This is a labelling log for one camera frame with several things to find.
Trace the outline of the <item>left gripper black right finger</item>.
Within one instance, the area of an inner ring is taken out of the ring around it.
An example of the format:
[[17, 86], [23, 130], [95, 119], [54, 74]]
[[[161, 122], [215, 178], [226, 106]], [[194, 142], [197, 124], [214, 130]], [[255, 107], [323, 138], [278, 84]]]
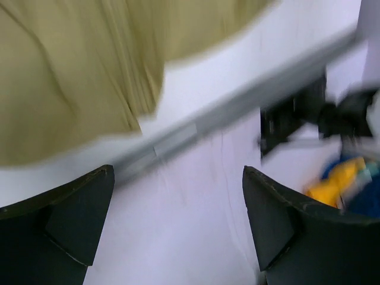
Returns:
[[250, 166], [242, 186], [268, 284], [379, 283], [379, 220], [325, 205]]

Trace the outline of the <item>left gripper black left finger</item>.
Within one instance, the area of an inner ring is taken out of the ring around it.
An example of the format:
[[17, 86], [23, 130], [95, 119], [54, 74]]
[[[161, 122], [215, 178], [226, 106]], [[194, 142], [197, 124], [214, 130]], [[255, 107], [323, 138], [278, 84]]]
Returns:
[[1, 284], [83, 284], [93, 265], [115, 184], [103, 165], [1, 208]]

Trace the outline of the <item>olive green jacket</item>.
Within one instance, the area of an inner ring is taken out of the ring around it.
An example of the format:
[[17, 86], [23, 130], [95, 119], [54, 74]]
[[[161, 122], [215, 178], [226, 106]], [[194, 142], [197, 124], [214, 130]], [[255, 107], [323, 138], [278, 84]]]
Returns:
[[269, 1], [2, 1], [1, 166], [140, 130], [167, 62], [203, 52]]

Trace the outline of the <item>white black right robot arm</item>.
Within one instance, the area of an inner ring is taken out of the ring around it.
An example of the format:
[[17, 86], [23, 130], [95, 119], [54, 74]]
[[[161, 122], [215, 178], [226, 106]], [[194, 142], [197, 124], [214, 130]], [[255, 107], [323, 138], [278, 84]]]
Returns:
[[338, 104], [325, 103], [317, 120], [318, 131], [322, 137], [339, 135], [349, 138], [372, 138], [373, 133], [366, 116], [378, 91], [378, 87], [350, 91]]

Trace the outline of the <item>yellow blue object beyond table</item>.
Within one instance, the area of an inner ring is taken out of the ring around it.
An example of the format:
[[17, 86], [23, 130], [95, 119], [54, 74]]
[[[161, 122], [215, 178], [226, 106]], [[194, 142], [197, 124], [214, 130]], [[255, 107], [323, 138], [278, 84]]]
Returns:
[[379, 217], [379, 161], [341, 156], [304, 194], [342, 211]]

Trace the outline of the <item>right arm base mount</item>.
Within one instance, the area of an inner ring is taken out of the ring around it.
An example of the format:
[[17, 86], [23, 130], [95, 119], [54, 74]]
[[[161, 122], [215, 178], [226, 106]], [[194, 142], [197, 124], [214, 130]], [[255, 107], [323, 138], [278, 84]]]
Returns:
[[260, 110], [260, 135], [257, 139], [260, 158], [265, 159], [306, 123], [317, 124], [318, 110], [326, 102], [327, 75], [323, 72], [311, 83], [282, 101]]

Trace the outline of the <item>aluminium front rail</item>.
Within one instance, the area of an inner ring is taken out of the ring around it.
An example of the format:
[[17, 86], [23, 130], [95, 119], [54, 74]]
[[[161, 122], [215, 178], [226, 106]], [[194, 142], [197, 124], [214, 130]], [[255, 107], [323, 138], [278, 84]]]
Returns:
[[216, 104], [137, 148], [114, 163], [116, 185], [126, 184], [158, 164], [168, 162], [199, 139], [231, 125], [248, 113], [289, 98], [322, 77], [330, 62], [362, 41], [363, 36], [360, 33], [351, 31], [295, 63], [279, 69], [272, 76], [243, 89], [235, 97]]

